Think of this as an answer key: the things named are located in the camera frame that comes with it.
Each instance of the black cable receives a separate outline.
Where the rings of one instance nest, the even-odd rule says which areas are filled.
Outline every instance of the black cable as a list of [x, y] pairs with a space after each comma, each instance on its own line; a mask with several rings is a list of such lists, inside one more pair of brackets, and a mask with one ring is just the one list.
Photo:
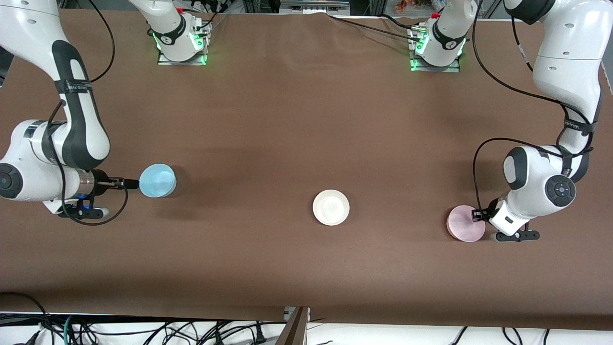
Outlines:
[[66, 328], [66, 334], [64, 335], [65, 337], [68, 337], [68, 339], [66, 339], [66, 342], [70, 345], [77, 345], [77, 337], [75, 336], [74, 333], [74, 328], [72, 328], [72, 323], [68, 324], [68, 327]]
[[219, 324], [220, 321], [217, 321], [215, 323], [215, 341], [220, 341], [221, 342], [221, 334], [219, 334]]
[[182, 330], [182, 329], [184, 329], [185, 327], [189, 326], [189, 325], [194, 325], [194, 321], [187, 322], [187, 323], [185, 323], [183, 326], [179, 327], [178, 329], [174, 329], [174, 328], [172, 328], [172, 327], [165, 328], [165, 330], [164, 330], [164, 331], [167, 331], [168, 329], [170, 329], [170, 330], [172, 330], [172, 331], [173, 331], [173, 333], [171, 333], [171, 334], [166, 333], [166, 336], [164, 337], [164, 341], [162, 342], [162, 345], [166, 345], [166, 344], [168, 344], [168, 342], [169, 342], [169, 341], [170, 341], [170, 340], [171, 340], [173, 337], [175, 337], [175, 336], [176, 336], [177, 338], [186, 339], [186, 340], [188, 341], [188, 343], [190, 342], [190, 340], [195, 340], [195, 341], [197, 341], [197, 340], [198, 340], [198, 338], [197, 338], [197, 337], [196, 337], [196, 338], [192, 338], [192, 337], [190, 337], [190, 336], [188, 336], [188, 335], [185, 335], [185, 334], [181, 333], [181, 330]]
[[391, 15], [385, 14], [385, 13], [381, 13], [378, 14], [377, 17], [383, 17], [383, 18], [387, 18], [390, 21], [392, 21], [392, 23], [396, 24], [397, 26], [401, 27], [401, 28], [405, 28], [405, 29], [411, 29], [412, 25], [404, 25], [403, 23], [400, 23], [399, 21], [397, 21], [394, 17], [392, 17]]
[[194, 323], [192, 322], [192, 328], [194, 330], [194, 334], [195, 334], [195, 339], [196, 341], [198, 341], [198, 330], [196, 329], [196, 326], [194, 325]]
[[378, 29], [378, 28], [373, 28], [372, 26], [356, 23], [354, 21], [345, 20], [345, 19], [342, 19], [342, 18], [337, 18], [337, 17], [331, 17], [331, 18], [334, 19], [334, 20], [342, 21], [342, 22], [347, 23], [347, 24], [357, 25], [357, 26], [361, 26], [363, 28], [371, 29], [371, 30], [374, 30], [374, 31], [379, 31], [380, 33], [384, 33], [384, 34], [388, 34], [388, 35], [392, 35], [392, 36], [408, 39], [409, 41], [419, 42], [419, 39], [417, 37], [409, 37], [407, 35], [391, 33], [389, 31], [381, 30], [381, 29]]
[[98, 332], [98, 331], [94, 331], [94, 330], [90, 330], [90, 332], [93, 333], [93, 334], [96, 334], [96, 335], [121, 336], [121, 335], [137, 335], [137, 334], [151, 333], [151, 332], [155, 332], [156, 330], [158, 330], [158, 329], [148, 330], [148, 331], [123, 332], [123, 333], [104, 333], [104, 332]]
[[462, 339], [462, 336], [464, 335], [464, 332], [466, 332], [467, 328], [468, 326], [462, 327], [462, 330], [460, 330], [460, 333], [458, 333], [458, 336], [455, 337], [455, 341], [451, 343], [451, 345], [458, 345], [458, 343], [460, 342], [460, 339]]
[[98, 222], [98, 223], [87, 223], [87, 222], [83, 222], [79, 219], [76, 219], [74, 216], [72, 216], [70, 213], [68, 213], [68, 210], [66, 209], [66, 199], [65, 199], [65, 193], [66, 193], [66, 173], [64, 172], [64, 167], [62, 166], [62, 163], [59, 161], [58, 158], [58, 153], [55, 150], [55, 143], [53, 142], [53, 139], [51, 138], [51, 124], [53, 123], [53, 119], [55, 118], [55, 114], [58, 113], [58, 110], [61, 106], [63, 106], [65, 104], [64, 100], [61, 100], [58, 105], [55, 107], [55, 109], [53, 110], [53, 113], [51, 113], [51, 116], [49, 117], [49, 120], [47, 120], [47, 128], [45, 129], [45, 134], [47, 135], [47, 138], [49, 140], [49, 147], [51, 148], [51, 154], [53, 155], [53, 159], [55, 160], [55, 163], [58, 165], [59, 168], [59, 173], [62, 176], [62, 194], [61, 194], [61, 201], [62, 201], [62, 210], [64, 211], [64, 213], [68, 216], [69, 219], [71, 219], [73, 222], [81, 224], [81, 225], [87, 225], [89, 227], [96, 227], [98, 225], [104, 225], [106, 223], [112, 222], [113, 220], [115, 220], [122, 212], [123, 210], [126, 208], [126, 205], [128, 204], [128, 190], [124, 187], [122, 188], [125, 192], [126, 192], [126, 198], [123, 201], [123, 205], [121, 205], [121, 208], [119, 209], [119, 211], [117, 211], [117, 213], [115, 213], [115, 215], [113, 215], [111, 218], [107, 219], [107, 220], [103, 220], [102, 222]]
[[87, 338], [89, 339], [89, 342], [91, 343], [91, 345], [98, 345], [98, 337], [95, 334], [90, 334], [90, 332], [85, 333], [87, 335]]
[[256, 321], [256, 338], [253, 339], [253, 345], [260, 345], [266, 343], [266, 337], [262, 332], [262, 326], [260, 326], [259, 321]]
[[222, 321], [220, 324], [216, 324], [214, 327], [209, 328], [209, 330], [196, 342], [196, 345], [204, 345], [204, 343], [215, 337], [215, 330], [219, 331], [231, 323], [232, 321]]
[[0, 292], [0, 295], [23, 297], [23, 298], [26, 298], [32, 301], [34, 304], [36, 304], [36, 306], [40, 309], [40, 312], [42, 313], [45, 321], [47, 322], [47, 325], [49, 326], [51, 330], [51, 343], [52, 345], [55, 345], [55, 335], [53, 334], [53, 324], [51, 323], [51, 320], [49, 319], [49, 314], [47, 314], [47, 311], [45, 310], [45, 308], [43, 308], [40, 302], [38, 302], [34, 297], [26, 293], [21, 293], [21, 292], [3, 291], [3, 292]]
[[94, 3], [94, 1], [93, 0], [89, 0], [89, 3], [94, 8], [94, 10], [96, 10], [96, 12], [98, 12], [98, 15], [100, 16], [100, 19], [102, 19], [102, 21], [104, 22], [104, 25], [107, 27], [107, 31], [109, 32], [109, 36], [111, 37], [111, 45], [113, 47], [112, 53], [111, 53], [111, 60], [109, 61], [109, 65], [107, 66], [107, 69], [105, 69], [104, 72], [102, 72], [99, 76], [97, 76], [94, 79], [92, 79], [91, 82], [93, 83], [93, 82], [99, 80], [100, 78], [102, 78], [109, 71], [109, 69], [111, 69], [111, 66], [113, 66], [113, 62], [115, 61], [115, 37], [113, 37], [113, 31], [111, 31], [111, 27], [107, 23], [106, 18], [104, 18], [104, 16], [100, 12], [100, 10], [98, 9], [98, 7]]
[[547, 337], [549, 337], [549, 331], [551, 331], [551, 329], [546, 329], [545, 330], [545, 336], [543, 336], [543, 345], [547, 345]]
[[149, 337], [145, 340], [143, 345], [149, 345], [151, 343], [151, 340], [153, 340], [153, 338], [155, 338], [155, 336], [158, 335], [159, 332], [161, 332], [163, 329], [168, 327], [168, 325], [170, 325], [170, 324], [171, 324], [170, 322], [166, 322], [160, 328], [158, 328], [157, 330], [153, 331], [153, 333], [150, 334]]
[[212, 345], [221, 345], [226, 338], [230, 337], [231, 335], [233, 335], [235, 333], [238, 333], [238, 332], [241, 332], [241, 331], [244, 331], [244, 330], [251, 331], [251, 336], [255, 339], [256, 336], [253, 333], [253, 330], [251, 329], [251, 327], [253, 327], [253, 326], [255, 326], [255, 324], [248, 325], [248, 326], [241, 326], [241, 327], [233, 327], [233, 328], [240, 328], [240, 329], [237, 329], [237, 330], [227, 334], [226, 336], [221, 337], [219, 340], [215, 341], [215, 343], [213, 343]]
[[521, 52], [524, 61], [526, 62], [526, 65], [528, 66], [528, 68], [530, 69], [530, 72], [532, 72], [532, 65], [530, 64], [530, 61], [528, 61], [528, 58], [526, 57], [525, 53], [524, 53], [524, 49], [522, 48], [522, 44], [519, 42], [519, 37], [517, 37], [517, 30], [515, 29], [515, 17], [511, 17], [511, 26], [513, 27], [513, 37], [515, 37], [515, 43], [517, 44], [517, 47], [519, 48], [519, 52]]
[[213, 13], [213, 16], [211, 17], [211, 19], [208, 20], [206, 25], [209, 25], [210, 23], [213, 23], [213, 19], [215, 19], [215, 16], [218, 14], [219, 12], [215, 12]]
[[[0, 320], [10, 320], [10, 319], [17, 319], [16, 323], [21, 323], [23, 322], [23, 319], [26, 320], [36, 320], [36, 323], [40, 323], [43, 325], [43, 327], [47, 330], [50, 330], [51, 332], [57, 334], [60, 338], [63, 339], [63, 326], [64, 326], [64, 321], [62, 320], [61, 322], [55, 322], [53, 316], [49, 315], [48, 317], [51, 320], [51, 327], [49, 326], [48, 322], [47, 322], [47, 318], [45, 316], [38, 316], [38, 315], [24, 315], [24, 314], [4, 314], [4, 315], [0, 315]], [[4, 326], [11, 326], [12, 323], [11, 321], [5, 322], [3, 324], [0, 324], [0, 327], [4, 327]], [[57, 330], [55, 328], [53, 328], [53, 326], [57, 326], [60, 328], [60, 330]]]
[[[512, 328], [512, 330], [513, 330], [513, 331], [515, 332], [515, 334], [517, 335], [517, 340], [519, 341], [519, 345], [524, 345], [524, 342], [522, 341], [522, 337], [521, 337], [521, 336], [519, 336], [519, 332], [517, 331], [517, 329], [516, 329], [515, 327], [513, 327], [513, 328]], [[504, 335], [504, 337], [506, 338], [506, 340], [507, 340], [509, 343], [511, 343], [511, 344], [513, 344], [513, 345], [518, 345], [518, 344], [514, 343], [514, 342], [513, 342], [513, 341], [512, 341], [512, 340], [509, 338], [509, 336], [506, 334], [506, 328], [505, 328], [505, 327], [502, 327], [502, 334]]]
[[83, 331], [83, 325], [82, 324], [79, 324], [78, 332], [77, 333], [78, 333], [77, 344], [79, 342], [81, 342], [81, 344], [83, 344], [83, 333], [84, 333], [84, 331]]
[[36, 331], [35, 334], [33, 334], [30, 339], [28, 339], [28, 341], [25, 343], [25, 345], [36, 345], [36, 339], [38, 338], [38, 335], [40, 334], [40, 330]]

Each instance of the black strap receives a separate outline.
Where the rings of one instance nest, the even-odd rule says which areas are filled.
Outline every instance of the black strap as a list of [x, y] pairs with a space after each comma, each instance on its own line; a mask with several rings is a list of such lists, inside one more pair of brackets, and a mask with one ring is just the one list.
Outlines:
[[596, 131], [596, 126], [598, 126], [598, 121], [594, 121], [593, 123], [584, 123], [571, 120], [568, 117], [564, 119], [565, 128], [583, 132], [584, 136], [588, 133], [594, 133]]
[[432, 25], [432, 34], [434, 34], [434, 38], [438, 41], [441, 42], [441, 45], [443, 46], [443, 49], [445, 50], [453, 50], [455, 49], [459, 44], [462, 43], [462, 41], [464, 41], [464, 37], [466, 36], [466, 34], [462, 35], [462, 37], [458, 37], [458, 38], [451, 38], [448, 36], [445, 36], [439, 29], [438, 29], [438, 20], [434, 22], [434, 25]]
[[86, 93], [91, 91], [91, 82], [82, 79], [62, 79], [55, 83], [58, 93]]
[[562, 172], [561, 174], [568, 177], [571, 175], [573, 171], [573, 154], [570, 151], [566, 150], [564, 147], [559, 146], [560, 153], [562, 154]]
[[153, 34], [155, 35], [155, 37], [158, 39], [160, 43], [165, 44], [165, 45], [173, 45], [175, 41], [179, 37], [181, 37], [181, 35], [185, 32], [185, 28], [186, 28], [185, 17], [182, 15], [180, 15], [179, 17], [181, 17], [181, 22], [173, 31], [169, 33], [159, 33], [152, 29]]

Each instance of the table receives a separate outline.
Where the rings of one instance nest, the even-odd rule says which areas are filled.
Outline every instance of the table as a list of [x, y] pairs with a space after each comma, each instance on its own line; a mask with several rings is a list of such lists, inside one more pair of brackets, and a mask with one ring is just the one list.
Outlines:
[[[531, 222], [541, 239], [466, 244], [444, 222], [454, 206], [475, 205], [477, 146], [495, 136], [548, 144], [563, 120], [558, 106], [489, 79], [470, 46], [461, 73], [411, 72], [405, 40], [325, 14], [232, 15], [213, 32], [208, 65], [157, 66], [139, 13], [104, 15], [117, 53], [94, 85], [112, 145], [100, 168], [138, 178], [167, 163], [177, 190], [133, 192], [98, 228], [0, 200], [0, 289], [54, 312], [277, 320], [283, 306], [308, 305], [328, 322], [612, 327], [610, 96], [577, 200]], [[100, 19], [61, 19], [98, 75], [110, 55]], [[534, 60], [542, 26], [518, 30]], [[510, 23], [481, 22], [477, 39], [494, 74], [536, 92]], [[2, 150], [17, 123], [46, 119], [56, 102], [42, 71], [13, 62], [0, 92]], [[492, 143], [479, 157], [484, 203], [507, 190], [511, 148]], [[327, 188], [351, 203], [337, 227], [311, 211]], [[115, 211], [122, 201], [107, 192], [98, 203]], [[0, 307], [31, 309], [14, 302]]]

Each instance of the white floor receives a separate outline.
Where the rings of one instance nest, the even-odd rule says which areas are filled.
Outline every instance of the white floor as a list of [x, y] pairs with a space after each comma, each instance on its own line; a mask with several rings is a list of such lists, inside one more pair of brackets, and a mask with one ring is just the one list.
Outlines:
[[[249, 325], [252, 322], [234, 322], [232, 326]], [[103, 333], [121, 333], [130, 331], [154, 330], [162, 323], [139, 324], [99, 324], [94, 330]], [[172, 326], [180, 327], [183, 323]], [[204, 334], [215, 325], [214, 322], [198, 322], [195, 324], [199, 334]], [[457, 336], [461, 327], [439, 326], [396, 326], [396, 325], [357, 325], [357, 324], [319, 324], [311, 323], [308, 328], [307, 345], [318, 345], [332, 341], [330, 345], [450, 345]], [[265, 325], [262, 331], [266, 338], [274, 344], [274, 337], [278, 336], [283, 325]], [[0, 327], [0, 345], [14, 345], [25, 343], [37, 326]], [[191, 327], [184, 328], [185, 333], [193, 335]], [[540, 345], [543, 343], [545, 330], [520, 328], [518, 329], [524, 345]], [[517, 343], [513, 331], [508, 328], [509, 337]], [[129, 336], [99, 336], [100, 345], [142, 345], [149, 337], [149, 333]], [[160, 345], [164, 332], [158, 334], [151, 345]], [[56, 344], [63, 345], [63, 340], [56, 336]], [[237, 333], [224, 340], [225, 345], [251, 344], [251, 332], [248, 330]], [[460, 345], [510, 345], [502, 335], [500, 328], [468, 327]], [[551, 330], [548, 345], [611, 345], [613, 344], [613, 331], [580, 331], [580, 330]], [[51, 345], [48, 331], [40, 334], [36, 345]], [[186, 340], [174, 338], [168, 345], [188, 345]]]

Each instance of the blue cup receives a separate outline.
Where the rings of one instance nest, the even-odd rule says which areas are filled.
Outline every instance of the blue cup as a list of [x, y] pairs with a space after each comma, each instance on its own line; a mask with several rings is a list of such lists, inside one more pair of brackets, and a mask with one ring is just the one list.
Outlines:
[[175, 172], [166, 164], [154, 164], [140, 175], [140, 191], [150, 198], [169, 196], [177, 186]]

